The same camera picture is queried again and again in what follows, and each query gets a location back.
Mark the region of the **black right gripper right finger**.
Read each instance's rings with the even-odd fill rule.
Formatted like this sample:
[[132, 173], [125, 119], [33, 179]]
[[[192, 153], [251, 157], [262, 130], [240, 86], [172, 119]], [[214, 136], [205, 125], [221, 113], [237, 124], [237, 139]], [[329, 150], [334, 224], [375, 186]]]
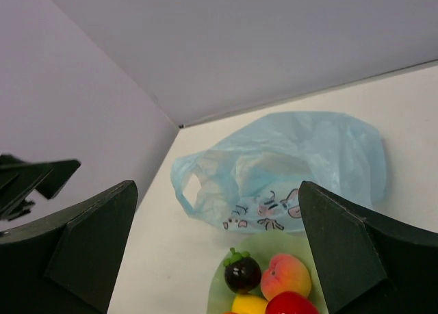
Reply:
[[300, 212], [329, 313], [436, 313], [437, 234], [304, 181]]

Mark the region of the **yellow fake fruit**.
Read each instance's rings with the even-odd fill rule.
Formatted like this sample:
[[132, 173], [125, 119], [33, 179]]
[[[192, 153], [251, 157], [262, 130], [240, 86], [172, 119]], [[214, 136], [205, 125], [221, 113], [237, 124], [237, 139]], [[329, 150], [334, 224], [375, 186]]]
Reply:
[[268, 301], [252, 294], [237, 294], [231, 312], [237, 314], [264, 314]]

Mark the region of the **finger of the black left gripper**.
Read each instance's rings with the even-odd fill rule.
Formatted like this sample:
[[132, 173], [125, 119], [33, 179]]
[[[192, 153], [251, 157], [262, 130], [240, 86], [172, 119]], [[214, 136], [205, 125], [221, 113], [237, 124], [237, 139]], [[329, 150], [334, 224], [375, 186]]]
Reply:
[[27, 197], [52, 170], [50, 163], [27, 163], [12, 155], [1, 155], [1, 221], [29, 214], [35, 202]]
[[36, 191], [47, 200], [55, 198], [68, 180], [79, 169], [81, 162], [77, 159], [52, 161], [51, 171], [36, 187]]

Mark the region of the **blue printed plastic bag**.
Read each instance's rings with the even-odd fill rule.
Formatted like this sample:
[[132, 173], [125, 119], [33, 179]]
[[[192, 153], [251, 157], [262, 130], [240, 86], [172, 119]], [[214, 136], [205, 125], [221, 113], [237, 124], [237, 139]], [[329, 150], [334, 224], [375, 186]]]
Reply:
[[372, 208], [385, 197], [387, 164], [378, 129], [358, 118], [280, 112], [176, 159], [170, 180], [191, 218], [228, 232], [293, 233], [304, 228], [302, 182]]

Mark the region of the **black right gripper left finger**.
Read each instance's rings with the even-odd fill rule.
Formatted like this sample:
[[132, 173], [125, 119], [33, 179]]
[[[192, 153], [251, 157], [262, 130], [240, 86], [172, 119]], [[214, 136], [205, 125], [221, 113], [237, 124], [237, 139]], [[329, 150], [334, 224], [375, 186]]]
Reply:
[[134, 181], [1, 235], [2, 313], [106, 313], [138, 203]]

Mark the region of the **red green fake fruit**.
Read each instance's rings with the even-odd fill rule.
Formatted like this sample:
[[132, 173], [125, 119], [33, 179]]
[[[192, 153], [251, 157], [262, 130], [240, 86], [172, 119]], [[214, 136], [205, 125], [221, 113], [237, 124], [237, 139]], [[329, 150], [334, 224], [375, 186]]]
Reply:
[[247, 251], [230, 248], [230, 253], [223, 261], [224, 281], [234, 293], [249, 293], [261, 282], [260, 265]]

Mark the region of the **orange fake fruit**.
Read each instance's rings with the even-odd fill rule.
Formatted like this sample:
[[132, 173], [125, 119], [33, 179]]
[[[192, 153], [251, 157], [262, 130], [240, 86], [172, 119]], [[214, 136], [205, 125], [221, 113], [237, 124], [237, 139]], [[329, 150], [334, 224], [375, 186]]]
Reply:
[[297, 257], [290, 254], [276, 254], [261, 275], [260, 288], [268, 301], [286, 291], [293, 291], [308, 298], [312, 289], [311, 275]]

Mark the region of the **red fake apple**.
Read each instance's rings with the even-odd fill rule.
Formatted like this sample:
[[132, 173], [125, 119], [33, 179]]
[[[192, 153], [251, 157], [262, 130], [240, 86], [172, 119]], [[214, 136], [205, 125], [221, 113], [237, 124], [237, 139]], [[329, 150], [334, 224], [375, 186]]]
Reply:
[[304, 296], [285, 291], [268, 302], [265, 314], [319, 314], [317, 308]]

